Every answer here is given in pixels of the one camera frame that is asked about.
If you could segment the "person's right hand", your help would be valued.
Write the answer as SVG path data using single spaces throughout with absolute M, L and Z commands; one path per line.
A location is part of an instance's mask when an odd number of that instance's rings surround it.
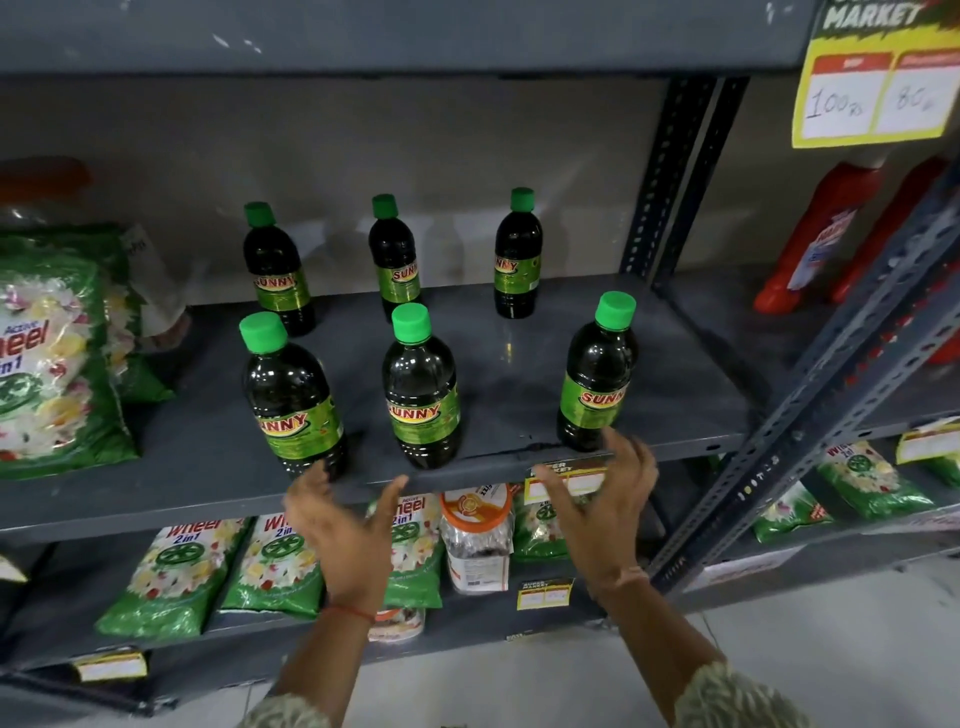
M 580 503 L 580 514 L 560 510 L 560 530 L 570 558 L 595 598 L 595 589 L 625 573 L 645 577 L 637 556 L 642 511 L 659 479 L 659 467 L 649 447 L 614 428 L 602 429 L 612 457 L 593 498 Z M 534 467 L 547 493 L 555 495 L 561 479 L 549 467 Z

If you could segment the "group of dark green-capped bottles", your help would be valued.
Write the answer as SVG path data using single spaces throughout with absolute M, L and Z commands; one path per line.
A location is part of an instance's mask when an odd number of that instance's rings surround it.
M 456 455 L 463 436 L 459 377 L 451 349 L 434 333 L 421 302 L 415 242 L 392 194 L 371 200 L 374 225 L 368 243 L 378 270 L 381 300 L 390 311 L 393 343 L 381 367 L 395 441 L 421 469 L 438 469 Z M 529 317 L 540 276 L 543 229 L 534 214 L 535 193 L 510 192 L 510 213 L 495 241 L 494 303 L 504 318 Z M 604 293 L 592 322 L 571 342 L 560 390 L 558 438 L 580 453 L 599 451 L 603 431 L 621 410 L 639 356 L 632 332 L 636 299 Z M 330 478 L 342 472 L 346 442 L 323 367 L 291 341 L 283 312 L 249 314 L 239 332 L 250 355 L 244 378 L 247 400 L 274 455 L 294 473 L 322 462 Z

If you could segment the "patterned sleeve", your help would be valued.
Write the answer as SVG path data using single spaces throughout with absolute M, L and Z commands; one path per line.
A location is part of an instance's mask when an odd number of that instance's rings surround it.
M 673 728 L 817 728 L 777 689 L 722 661 L 697 669 L 674 712 Z
M 330 719 L 305 698 L 294 694 L 267 695 L 235 728 L 332 728 Z

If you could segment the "white shelf label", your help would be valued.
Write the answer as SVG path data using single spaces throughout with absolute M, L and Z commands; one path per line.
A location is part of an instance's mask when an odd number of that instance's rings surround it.
M 683 592 L 685 594 L 691 593 L 743 577 L 750 577 L 778 569 L 803 551 L 804 548 L 803 545 L 797 545 L 708 565 L 696 578 L 686 585 Z

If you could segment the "person's left hand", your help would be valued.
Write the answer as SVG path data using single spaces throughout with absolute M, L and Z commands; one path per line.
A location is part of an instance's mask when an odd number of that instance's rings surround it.
M 392 572 L 391 541 L 371 534 L 371 516 L 339 504 L 323 462 L 294 480 L 284 495 L 285 515 L 316 552 L 330 600 L 381 610 Z

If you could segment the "clear plastic packet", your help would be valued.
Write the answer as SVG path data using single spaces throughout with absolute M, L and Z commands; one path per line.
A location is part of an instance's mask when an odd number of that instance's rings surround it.
M 130 285 L 142 299 L 140 347 L 148 355 L 174 351 L 192 324 L 184 292 L 141 224 L 127 226 L 121 241 Z

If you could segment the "yellow shelf price label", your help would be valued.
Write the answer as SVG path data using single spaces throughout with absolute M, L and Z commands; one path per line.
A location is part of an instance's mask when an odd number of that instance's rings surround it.
M 895 463 L 960 455 L 960 415 L 940 418 L 906 431 L 899 436 Z
M 70 665 L 82 684 L 139 680 L 149 675 L 147 658 L 138 650 L 88 654 L 72 659 Z
M 576 465 L 573 462 L 555 462 L 544 465 L 552 470 L 565 484 L 572 497 L 582 497 L 596 492 L 606 476 L 606 465 Z M 519 491 L 523 505 L 543 504 L 549 496 L 536 470 L 532 468 Z

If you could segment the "clear jar with orange lid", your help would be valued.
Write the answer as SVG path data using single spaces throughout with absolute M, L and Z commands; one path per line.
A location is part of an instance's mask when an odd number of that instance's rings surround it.
M 91 185 L 89 167 L 72 156 L 0 159 L 0 231 L 92 222 Z
M 454 590 L 465 596 L 507 592 L 514 553 L 513 486 L 445 491 L 439 505 L 439 533 Z

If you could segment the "large green detergent packet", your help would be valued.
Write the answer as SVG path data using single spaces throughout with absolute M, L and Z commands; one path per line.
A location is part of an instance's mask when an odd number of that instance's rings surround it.
M 0 482 L 138 459 L 107 359 L 103 277 L 71 253 L 0 253 Z

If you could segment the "patterned left sleeve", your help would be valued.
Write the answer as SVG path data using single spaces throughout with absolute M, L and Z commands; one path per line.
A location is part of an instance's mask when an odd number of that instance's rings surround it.
M 332 728 L 330 719 L 305 698 L 294 694 L 267 695 L 235 728 Z

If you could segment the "black yellow shelf label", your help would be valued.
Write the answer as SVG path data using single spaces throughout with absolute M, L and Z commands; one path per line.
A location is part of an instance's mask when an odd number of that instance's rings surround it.
M 573 577 L 523 581 L 517 590 L 515 608 L 518 612 L 566 609 L 570 606 L 574 584 Z

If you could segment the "person's right forearm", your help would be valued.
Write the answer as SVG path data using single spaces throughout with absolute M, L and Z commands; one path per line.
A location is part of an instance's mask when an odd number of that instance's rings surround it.
M 617 626 L 663 719 L 678 728 L 676 705 L 694 676 L 726 657 L 636 570 L 595 588 L 595 599 Z

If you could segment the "large yellow price sign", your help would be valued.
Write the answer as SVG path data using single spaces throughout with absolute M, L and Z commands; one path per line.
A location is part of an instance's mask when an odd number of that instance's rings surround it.
M 960 98 L 960 0 L 823 0 L 801 68 L 794 149 L 942 137 Z

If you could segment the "person's left forearm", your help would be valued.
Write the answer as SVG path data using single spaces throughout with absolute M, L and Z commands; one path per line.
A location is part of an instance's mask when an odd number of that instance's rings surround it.
M 350 604 L 366 612 L 377 607 Z M 372 625 L 348 614 L 320 611 L 305 641 L 284 664 L 270 696 L 294 695 L 307 700 L 342 728 L 349 709 Z

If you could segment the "small orange white pack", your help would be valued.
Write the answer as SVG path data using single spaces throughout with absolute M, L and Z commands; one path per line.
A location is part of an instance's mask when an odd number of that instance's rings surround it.
M 426 626 L 424 608 L 388 608 L 376 613 L 367 632 L 370 643 L 397 645 L 422 635 Z

